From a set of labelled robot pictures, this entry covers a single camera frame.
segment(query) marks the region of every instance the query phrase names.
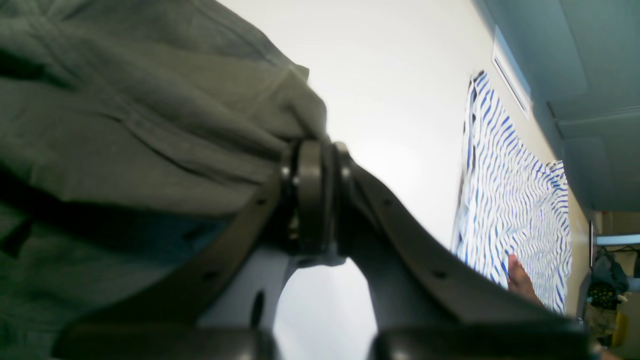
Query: white ceiling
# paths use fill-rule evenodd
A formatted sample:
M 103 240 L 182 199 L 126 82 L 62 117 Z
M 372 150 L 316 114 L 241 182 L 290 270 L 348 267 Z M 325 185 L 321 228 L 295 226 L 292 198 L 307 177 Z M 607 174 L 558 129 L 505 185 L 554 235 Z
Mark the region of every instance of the white ceiling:
M 586 205 L 640 211 L 640 1 L 485 2 Z

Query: wall vent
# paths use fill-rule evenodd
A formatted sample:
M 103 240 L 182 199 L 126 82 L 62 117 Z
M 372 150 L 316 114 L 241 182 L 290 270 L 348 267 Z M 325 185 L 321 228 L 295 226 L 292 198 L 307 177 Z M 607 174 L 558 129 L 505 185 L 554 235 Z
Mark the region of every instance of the wall vent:
M 500 77 L 528 120 L 531 113 L 531 87 L 522 74 L 498 26 L 495 27 L 492 60 Z

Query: yellow object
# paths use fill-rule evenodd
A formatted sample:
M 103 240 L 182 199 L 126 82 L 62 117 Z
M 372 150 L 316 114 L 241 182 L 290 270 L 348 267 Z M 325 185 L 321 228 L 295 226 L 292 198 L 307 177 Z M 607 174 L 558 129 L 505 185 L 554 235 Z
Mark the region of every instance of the yellow object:
M 629 317 L 618 311 L 616 317 L 616 331 L 613 333 L 611 347 L 621 347 L 627 338 L 627 329 L 629 328 Z

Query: gray cloth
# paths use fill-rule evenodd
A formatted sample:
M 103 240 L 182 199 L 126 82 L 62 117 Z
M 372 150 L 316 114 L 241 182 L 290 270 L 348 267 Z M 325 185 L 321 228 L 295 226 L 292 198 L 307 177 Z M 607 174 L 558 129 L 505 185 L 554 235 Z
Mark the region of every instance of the gray cloth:
M 0 0 L 0 170 L 27 189 L 0 194 L 0 359 L 46 358 L 326 136 L 306 76 L 213 0 Z

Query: blue and white striped cloth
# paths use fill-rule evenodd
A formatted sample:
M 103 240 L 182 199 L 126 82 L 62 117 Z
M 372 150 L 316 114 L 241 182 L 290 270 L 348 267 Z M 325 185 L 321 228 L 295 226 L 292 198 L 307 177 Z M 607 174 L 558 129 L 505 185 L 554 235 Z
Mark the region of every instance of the blue and white striped cloth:
M 464 139 L 454 253 L 505 288 L 516 254 L 542 303 L 564 313 L 572 249 L 562 161 L 545 165 L 525 148 L 485 72 L 469 88 Z

